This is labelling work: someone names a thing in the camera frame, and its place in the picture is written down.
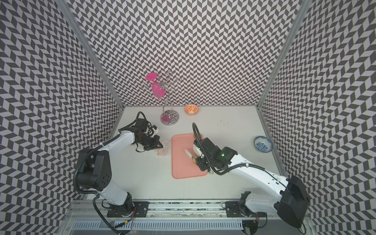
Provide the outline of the metal tongs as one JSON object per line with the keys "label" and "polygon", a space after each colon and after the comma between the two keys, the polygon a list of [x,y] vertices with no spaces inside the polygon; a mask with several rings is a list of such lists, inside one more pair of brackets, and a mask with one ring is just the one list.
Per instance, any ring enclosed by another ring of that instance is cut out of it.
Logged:
{"label": "metal tongs", "polygon": [[[198,157],[192,155],[187,149],[185,149],[185,153],[186,153],[186,155],[187,155],[189,158],[192,159],[193,163],[196,165],[196,164],[197,164],[196,159],[197,159]],[[213,171],[211,171],[210,169],[207,170],[207,172],[208,172],[209,174],[213,174]]]}

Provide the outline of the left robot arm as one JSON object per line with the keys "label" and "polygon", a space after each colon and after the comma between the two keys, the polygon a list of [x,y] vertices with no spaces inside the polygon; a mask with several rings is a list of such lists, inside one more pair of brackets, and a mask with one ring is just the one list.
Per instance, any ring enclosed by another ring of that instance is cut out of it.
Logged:
{"label": "left robot arm", "polygon": [[74,189],[79,194],[101,196],[108,202],[111,216],[129,217],[135,210],[131,194],[112,180],[111,168],[111,157],[130,145],[141,145],[143,151],[164,147],[157,135],[157,126],[152,125],[143,112],[138,112],[135,120],[120,128],[110,140],[78,153]]}

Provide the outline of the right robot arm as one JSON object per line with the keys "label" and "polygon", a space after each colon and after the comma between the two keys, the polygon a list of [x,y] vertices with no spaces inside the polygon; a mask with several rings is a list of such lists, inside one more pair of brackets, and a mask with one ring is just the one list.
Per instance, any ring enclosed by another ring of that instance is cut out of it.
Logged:
{"label": "right robot arm", "polygon": [[222,176],[233,173],[241,176],[264,190],[266,196],[244,192],[239,200],[241,213],[249,217],[253,213],[277,214],[288,225],[301,229],[310,205],[310,196],[303,181],[292,175],[287,178],[256,165],[237,151],[220,149],[209,138],[202,138],[195,123],[192,124],[194,162],[201,171]]}

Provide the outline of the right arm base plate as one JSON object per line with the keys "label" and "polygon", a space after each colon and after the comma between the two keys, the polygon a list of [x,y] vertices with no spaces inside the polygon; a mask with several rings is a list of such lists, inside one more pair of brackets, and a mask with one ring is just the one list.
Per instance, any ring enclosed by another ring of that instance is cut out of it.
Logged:
{"label": "right arm base plate", "polygon": [[265,212],[252,212],[238,201],[225,201],[221,204],[229,218],[266,218]]}

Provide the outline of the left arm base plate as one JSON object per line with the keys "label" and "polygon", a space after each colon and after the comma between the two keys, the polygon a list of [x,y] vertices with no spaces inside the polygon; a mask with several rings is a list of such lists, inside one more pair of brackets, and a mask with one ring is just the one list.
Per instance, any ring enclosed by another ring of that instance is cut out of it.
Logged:
{"label": "left arm base plate", "polygon": [[149,202],[147,201],[136,201],[136,202],[125,202],[122,206],[116,206],[110,204],[110,208],[107,213],[108,218],[116,217],[146,217],[149,208]]}

